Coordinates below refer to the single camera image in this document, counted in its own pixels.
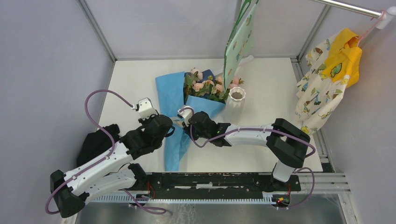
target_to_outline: metal rail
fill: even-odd
[[[342,8],[354,13],[359,13],[362,15],[367,15],[370,17],[374,17],[376,19],[378,19],[381,15],[382,12],[378,12],[372,9],[368,9],[368,8],[364,8],[364,7],[360,7],[360,6],[355,6],[352,4],[348,4],[342,1],[333,1],[333,0],[311,0],[311,1],[316,1],[316,2],[320,2],[326,5],[330,5],[330,6],[334,6],[337,8]]]

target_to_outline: gray wall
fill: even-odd
[[[50,174],[73,168],[112,63],[76,0],[0,1],[0,49],[0,223],[59,223]]]
[[[87,0],[117,58],[222,58],[238,1]],[[322,8],[309,0],[259,1],[251,54],[297,55]]]
[[[348,0],[383,9],[395,0]],[[363,34],[374,21],[332,9],[310,48],[344,27]],[[396,19],[363,49],[360,79],[347,89],[323,131],[336,167],[345,172],[363,224],[395,223]]]

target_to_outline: white table surface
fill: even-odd
[[[187,60],[146,60],[117,61],[114,67],[109,90],[122,95],[130,103],[136,104],[142,98],[150,98],[153,106],[159,110],[155,77],[189,71],[196,67],[200,70],[218,70],[223,59],[187,59]],[[245,83],[241,87],[246,91],[243,117],[238,125],[264,125],[273,123],[276,118],[284,118],[301,127],[294,121],[294,110],[298,101],[296,96],[296,78],[289,58],[259,58],[238,70]],[[120,134],[136,129],[139,115],[124,102],[112,94],[107,94],[99,124],[107,126],[118,124]],[[222,122],[221,112],[214,118]],[[164,171],[163,146],[151,154],[141,156],[139,163],[146,172]],[[266,147],[233,146],[216,147],[207,144],[198,148],[190,144],[187,153],[180,161],[180,172],[271,172],[277,158]],[[305,160],[304,166],[321,172],[319,156],[315,153]]]

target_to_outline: pink hanger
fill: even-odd
[[[386,14],[386,11],[385,10],[381,10],[381,12],[382,12],[382,14],[378,18],[378,21],[359,38],[358,46],[360,44],[360,41],[362,41],[364,38],[366,38],[366,36],[374,29],[374,27],[376,27],[382,21],[384,15]]]

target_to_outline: metal floor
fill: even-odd
[[[292,204],[306,195],[292,195]],[[337,195],[312,195],[302,207],[276,211],[261,204],[153,204],[166,208],[151,215],[125,203],[90,203],[79,224],[346,224]]]

